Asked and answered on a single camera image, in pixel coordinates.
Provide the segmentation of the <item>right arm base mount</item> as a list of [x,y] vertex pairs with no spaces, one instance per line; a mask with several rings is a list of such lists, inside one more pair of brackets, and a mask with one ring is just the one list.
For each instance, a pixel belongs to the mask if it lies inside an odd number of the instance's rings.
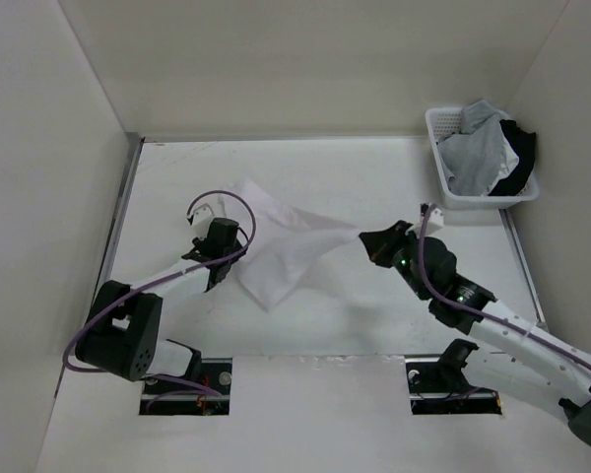
[[440,355],[405,361],[410,409],[414,415],[501,415],[496,391],[468,382],[462,369],[479,347],[456,339]]

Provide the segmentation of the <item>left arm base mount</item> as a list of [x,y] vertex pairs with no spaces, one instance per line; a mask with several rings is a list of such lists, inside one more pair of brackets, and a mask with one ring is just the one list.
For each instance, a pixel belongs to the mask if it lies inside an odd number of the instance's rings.
[[193,385],[148,378],[142,389],[141,416],[227,416],[230,413],[232,359],[205,359],[189,377]]

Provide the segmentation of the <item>pale pink tank top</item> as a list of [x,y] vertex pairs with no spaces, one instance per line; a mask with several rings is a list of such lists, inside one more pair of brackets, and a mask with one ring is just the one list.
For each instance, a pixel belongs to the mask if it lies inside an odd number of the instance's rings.
[[361,230],[349,223],[306,212],[265,192],[250,179],[225,187],[225,216],[256,233],[235,263],[238,283],[265,310],[286,298],[310,267],[329,251],[355,241]]

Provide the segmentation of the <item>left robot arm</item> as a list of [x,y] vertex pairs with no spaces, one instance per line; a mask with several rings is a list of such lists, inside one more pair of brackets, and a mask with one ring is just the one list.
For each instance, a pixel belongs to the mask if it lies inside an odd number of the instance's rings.
[[237,221],[214,217],[201,227],[191,250],[154,279],[102,284],[71,348],[79,362],[129,381],[163,375],[183,393],[198,387],[201,352],[164,338],[161,322],[171,309],[215,289],[245,253]]

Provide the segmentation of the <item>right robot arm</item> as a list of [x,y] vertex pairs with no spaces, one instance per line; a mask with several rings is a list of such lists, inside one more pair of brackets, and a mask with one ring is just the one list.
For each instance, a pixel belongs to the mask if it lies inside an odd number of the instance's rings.
[[437,365],[444,387],[467,383],[515,397],[555,417],[591,447],[591,354],[459,274],[443,241],[418,235],[405,221],[359,239],[373,264],[395,269],[438,322],[462,333]]

